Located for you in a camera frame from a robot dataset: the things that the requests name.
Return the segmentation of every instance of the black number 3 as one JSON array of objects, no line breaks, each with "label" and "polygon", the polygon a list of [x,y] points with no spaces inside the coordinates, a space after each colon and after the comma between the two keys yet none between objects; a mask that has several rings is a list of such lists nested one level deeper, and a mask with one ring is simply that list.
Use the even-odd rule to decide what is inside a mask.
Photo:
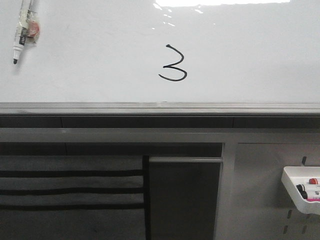
[{"label": "black number 3", "polygon": [[182,78],[179,78],[179,79],[172,79],[172,78],[168,78],[168,77],[165,77],[165,76],[162,76],[161,74],[159,74],[159,76],[163,79],[166,79],[166,80],[169,80],[169,81],[173,81],[173,82],[179,82],[179,81],[182,81],[183,79],[185,79],[187,77],[187,72],[182,70],[181,68],[178,68],[178,67],[175,67],[175,65],[178,65],[180,63],[182,63],[182,61],[185,59],[185,56],[179,52],[177,49],[175,49],[174,47],[170,46],[170,44],[168,44],[166,46],[167,48],[170,48],[174,51],[176,51],[178,54],[180,54],[181,56],[181,60],[180,61],[177,61],[176,63],[172,63],[172,64],[169,64],[169,65],[165,65],[163,66],[164,69],[175,69],[175,70],[178,70],[180,72],[183,72],[184,73],[184,76]]}]

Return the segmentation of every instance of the whiteboard frame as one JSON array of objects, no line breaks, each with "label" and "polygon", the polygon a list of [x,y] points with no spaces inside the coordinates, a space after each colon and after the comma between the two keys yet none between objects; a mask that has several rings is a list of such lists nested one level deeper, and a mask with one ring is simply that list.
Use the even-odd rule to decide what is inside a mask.
[{"label": "whiteboard frame", "polygon": [[0,115],[320,116],[320,102],[0,102]]}]

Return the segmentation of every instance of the red marker cap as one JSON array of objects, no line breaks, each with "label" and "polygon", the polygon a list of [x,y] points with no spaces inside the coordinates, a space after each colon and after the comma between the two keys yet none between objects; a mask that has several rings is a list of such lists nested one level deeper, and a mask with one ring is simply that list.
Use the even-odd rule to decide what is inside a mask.
[{"label": "red marker cap", "polygon": [[318,184],[318,180],[316,178],[310,178],[309,184]]}]

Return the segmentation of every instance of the white surface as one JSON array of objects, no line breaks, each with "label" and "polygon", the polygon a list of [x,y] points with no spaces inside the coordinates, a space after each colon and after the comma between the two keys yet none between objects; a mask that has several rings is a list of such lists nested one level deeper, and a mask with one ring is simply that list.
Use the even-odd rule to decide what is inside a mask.
[{"label": "white surface", "polygon": [[309,202],[303,199],[296,188],[298,184],[309,184],[309,179],[312,178],[320,178],[320,167],[286,166],[283,169],[281,181],[300,212],[320,215],[320,202]]},{"label": "white surface", "polygon": [[[1,0],[0,102],[320,103],[320,1],[154,4],[37,1],[40,38],[13,65],[21,1]],[[183,76],[167,44],[183,81],[158,76]]]}]

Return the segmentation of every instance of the dark gray fabric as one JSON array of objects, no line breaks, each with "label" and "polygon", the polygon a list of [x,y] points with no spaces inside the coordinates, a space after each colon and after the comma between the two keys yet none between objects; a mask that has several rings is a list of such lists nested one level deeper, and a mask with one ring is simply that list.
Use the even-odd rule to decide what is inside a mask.
[{"label": "dark gray fabric", "polygon": [[[142,157],[0,156],[0,171],[141,170]],[[143,176],[125,177],[0,177],[0,190],[63,188],[142,188]],[[140,204],[143,193],[0,195],[0,205],[51,206]],[[144,209],[0,210],[3,240],[145,240]]]}]

